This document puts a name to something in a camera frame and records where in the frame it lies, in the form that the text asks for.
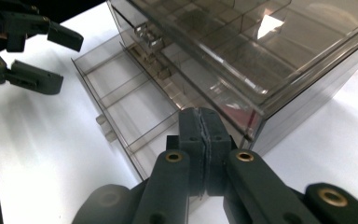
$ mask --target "white surface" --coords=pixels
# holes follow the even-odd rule
[[[80,53],[36,36],[16,58],[64,76],[62,91],[46,96],[0,86],[0,199],[10,223],[71,223],[81,204],[101,185],[132,188],[133,169],[103,137],[99,115],[76,76],[71,58],[117,34],[105,4],[64,23],[85,37]]]
[[[82,52],[87,52],[117,33],[113,24],[107,6],[101,6],[65,25],[85,36]],[[25,53],[1,55],[7,63],[17,58],[65,76],[57,96],[0,86],[5,223],[70,223],[94,188],[136,184],[118,143],[110,147],[95,122],[97,111],[70,61],[80,54],[37,36],[27,42]],[[358,72],[265,159],[295,189],[323,181],[358,197]],[[216,208],[220,201],[208,201],[190,223],[225,223],[222,208]]]

